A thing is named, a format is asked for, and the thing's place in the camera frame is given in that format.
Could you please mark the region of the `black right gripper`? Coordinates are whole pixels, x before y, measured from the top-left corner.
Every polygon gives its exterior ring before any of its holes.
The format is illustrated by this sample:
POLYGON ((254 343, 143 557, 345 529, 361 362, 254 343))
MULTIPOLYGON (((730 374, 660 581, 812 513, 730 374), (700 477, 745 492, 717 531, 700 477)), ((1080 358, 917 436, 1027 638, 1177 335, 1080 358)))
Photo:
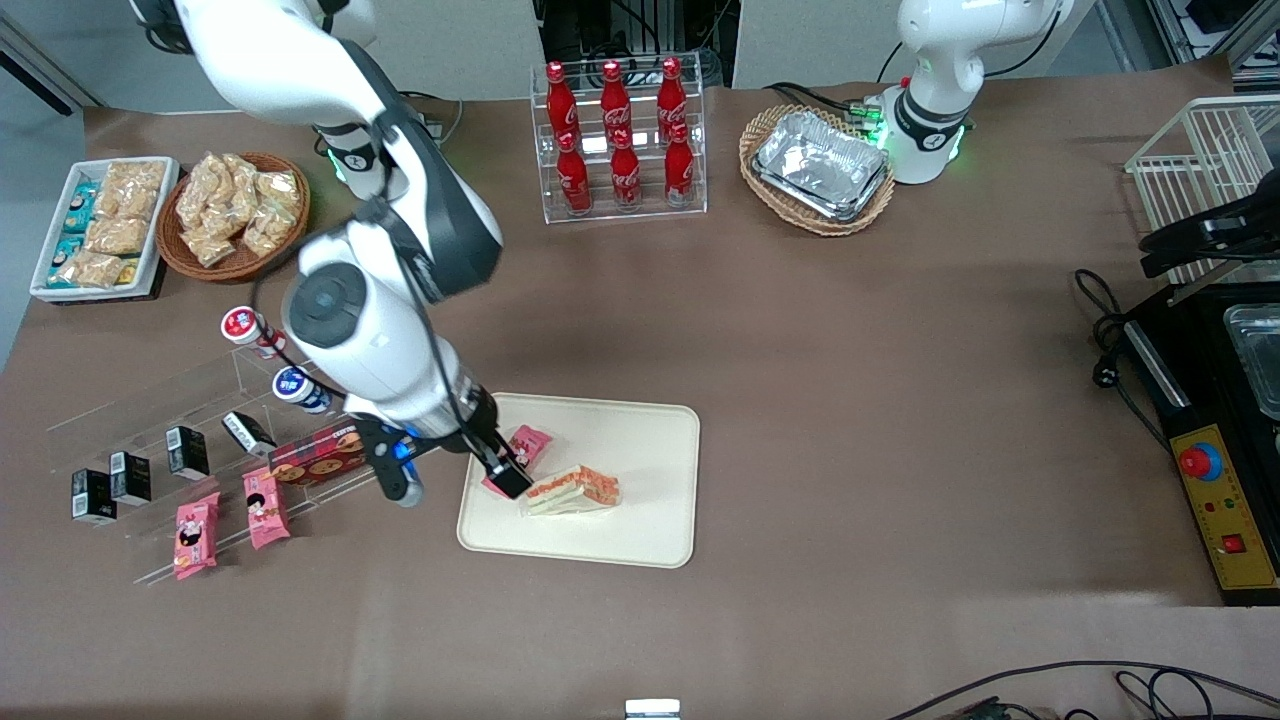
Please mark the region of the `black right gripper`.
MULTIPOLYGON (((462 384, 461 389, 420 386, 380 401, 348 395, 344 401, 346 414, 397 429, 379 430, 371 439, 371 469, 389 501, 406 509, 422 501, 424 486, 413 465, 417 446, 411 436, 444 439, 454 434, 460 430, 461 421, 453 410, 457 409, 468 420, 477 411, 485 393, 486 389, 480 384, 462 384)), ((480 461, 484 477, 499 495, 517 500, 527 493, 534 482, 497 430, 479 433, 471 442, 472 455, 480 461)))

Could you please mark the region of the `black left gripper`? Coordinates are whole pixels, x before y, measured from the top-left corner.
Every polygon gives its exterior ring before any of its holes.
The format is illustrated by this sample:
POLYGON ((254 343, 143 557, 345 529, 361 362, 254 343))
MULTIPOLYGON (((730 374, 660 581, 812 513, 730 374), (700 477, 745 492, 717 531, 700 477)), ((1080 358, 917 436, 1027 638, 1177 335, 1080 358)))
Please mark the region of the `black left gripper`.
POLYGON ((1201 258, 1242 263, 1279 259, 1277 196, 1254 193, 1210 213, 1198 228, 1161 228, 1139 242, 1146 278, 1197 263, 1201 258))

